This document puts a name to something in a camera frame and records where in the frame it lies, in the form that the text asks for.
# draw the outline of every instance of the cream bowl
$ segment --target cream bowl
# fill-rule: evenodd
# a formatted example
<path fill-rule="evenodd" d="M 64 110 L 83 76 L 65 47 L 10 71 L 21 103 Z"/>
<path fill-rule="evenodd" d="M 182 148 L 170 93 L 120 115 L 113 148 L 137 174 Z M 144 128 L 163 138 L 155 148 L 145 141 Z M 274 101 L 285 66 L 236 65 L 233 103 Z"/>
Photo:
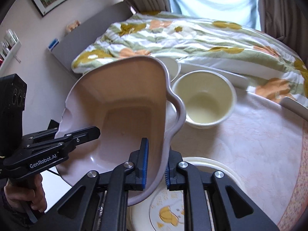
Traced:
<path fill-rule="evenodd" d="M 237 96 L 224 76 L 205 70 L 187 73 L 172 87 L 186 107 L 186 123 L 206 129 L 218 125 L 232 113 Z"/>
<path fill-rule="evenodd" d="M 162 61 L 162 63 L 166 66 L 169 72 L 170 82 L 173 82 L 181 71 L 181 64 L 170 57 L 157 56 L 156 58 Z"/>

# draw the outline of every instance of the white wall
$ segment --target white wall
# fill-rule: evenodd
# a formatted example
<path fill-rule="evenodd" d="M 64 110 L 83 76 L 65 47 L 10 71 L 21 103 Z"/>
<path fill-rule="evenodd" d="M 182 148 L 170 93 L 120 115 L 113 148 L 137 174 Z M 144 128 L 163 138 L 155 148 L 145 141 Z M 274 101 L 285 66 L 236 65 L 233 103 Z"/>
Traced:
<path fill-rule="evenodd" d="M 0 25 L 0 39 L 9 28 L 22 46 L 4 75 L 17 73 L 28 85 L 23 113 L 24 134 L 47 128 L 50 119 L 61 121 L 64 101 L 76 79 L 47 50 L 64 36 L 66 25 L 81 22 L 121 0 L 67 0 L 41 17 L 31 0 L 16 0 Z"/>

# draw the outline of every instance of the white plate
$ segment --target white plate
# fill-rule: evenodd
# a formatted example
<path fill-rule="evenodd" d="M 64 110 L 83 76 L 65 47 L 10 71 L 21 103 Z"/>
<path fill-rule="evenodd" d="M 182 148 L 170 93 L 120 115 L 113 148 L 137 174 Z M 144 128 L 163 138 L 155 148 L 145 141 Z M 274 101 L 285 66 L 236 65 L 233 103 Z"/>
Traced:
<path fill-rule="evenodd" d="M 246 191 L 240 177 L 218 161 L 202 157 L 184 157 L 183 160 L 197 166 L 202 171 L 220 170 L 228 175 L 242 191 Z M 166 221 L 170 216 L 173 216 L 172 223 Z M 127 228 L 130 231 L 184 231 L 182 191 L 169 191 L 163 179 L 146 200 L 128 208 Z"/>

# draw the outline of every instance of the sleeve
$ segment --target sleeve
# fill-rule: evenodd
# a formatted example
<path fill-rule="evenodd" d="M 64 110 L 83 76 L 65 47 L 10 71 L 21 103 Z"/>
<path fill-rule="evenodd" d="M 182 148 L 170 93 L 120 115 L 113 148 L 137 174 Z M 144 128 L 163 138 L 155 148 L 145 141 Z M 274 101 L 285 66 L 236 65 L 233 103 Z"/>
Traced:
<path fill-rule="evenodd" d="M 31 222 L 25 213 L 15 211 L 7 202 L 4 194 L 6 181 L 0 180 L 0 223 L 1 230 L 26 231 L 31 227 Z"/>

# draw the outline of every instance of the round table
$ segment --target round table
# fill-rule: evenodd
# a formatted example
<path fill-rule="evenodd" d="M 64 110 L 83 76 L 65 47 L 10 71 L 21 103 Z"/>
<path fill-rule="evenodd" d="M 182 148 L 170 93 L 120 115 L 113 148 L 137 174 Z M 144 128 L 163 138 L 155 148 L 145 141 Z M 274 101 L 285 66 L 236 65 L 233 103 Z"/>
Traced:
<path fill-rule="evenodd" d="M 247 195 L 281 231 L 289 231 L 308 205 L 308 122 L 270 100 L 236 91 L 230 118 L 205 130 L 185 124 L 171 148 L 233 169 Z M 170 104 L 166 112 L 168 129 L 176 113 Z"/>

